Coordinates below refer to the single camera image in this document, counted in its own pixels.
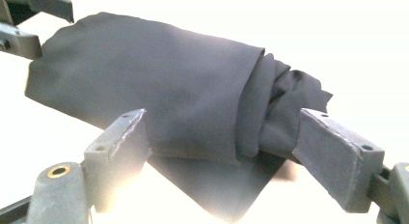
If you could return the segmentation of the black pants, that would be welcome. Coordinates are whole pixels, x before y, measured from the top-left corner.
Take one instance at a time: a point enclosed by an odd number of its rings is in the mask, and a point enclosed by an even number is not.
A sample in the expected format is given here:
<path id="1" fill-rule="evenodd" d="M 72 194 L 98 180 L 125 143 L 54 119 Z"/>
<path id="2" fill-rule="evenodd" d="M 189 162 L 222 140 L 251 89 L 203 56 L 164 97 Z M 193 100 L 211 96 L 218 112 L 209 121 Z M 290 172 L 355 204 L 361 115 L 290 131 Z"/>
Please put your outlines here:
<path id="1" fill-rule="evenodd" d="M 107 13 L 51 37 L 25 94 L 98 127 L 145 109 L 155 154 L 229 164 L 290 157 L 300 111 L 331 97 L 260 47 Z"/>

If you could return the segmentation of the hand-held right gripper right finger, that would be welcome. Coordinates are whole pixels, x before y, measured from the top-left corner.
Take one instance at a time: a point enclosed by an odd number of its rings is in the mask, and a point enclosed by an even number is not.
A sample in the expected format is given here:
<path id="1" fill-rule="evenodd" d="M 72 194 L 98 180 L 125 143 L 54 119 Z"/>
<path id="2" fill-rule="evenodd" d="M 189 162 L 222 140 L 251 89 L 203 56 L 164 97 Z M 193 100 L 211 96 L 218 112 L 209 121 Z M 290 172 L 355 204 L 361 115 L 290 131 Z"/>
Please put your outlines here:
<path id="1" fill-rule="evenodd" d="M 292 154 L 343 210 L 369 210 L 369 185 L 381 172 L 384 150 L 329 115 L 303 108 Z"/>

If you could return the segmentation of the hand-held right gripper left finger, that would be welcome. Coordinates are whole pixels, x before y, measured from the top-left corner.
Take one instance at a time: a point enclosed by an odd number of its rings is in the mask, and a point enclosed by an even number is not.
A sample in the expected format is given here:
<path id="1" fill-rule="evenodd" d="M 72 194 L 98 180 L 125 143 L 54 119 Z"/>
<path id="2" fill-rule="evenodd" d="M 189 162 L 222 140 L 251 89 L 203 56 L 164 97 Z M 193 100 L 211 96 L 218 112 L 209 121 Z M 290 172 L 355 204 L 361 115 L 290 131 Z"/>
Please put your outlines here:
<path id="1" fill-rule="evenodd" d="M 151 156 L 146 113 L 137 109 L 120 115 L 84 151 L 87 196 L 97 212 L 112 209 L 117 191 L 140 173 Z"/>

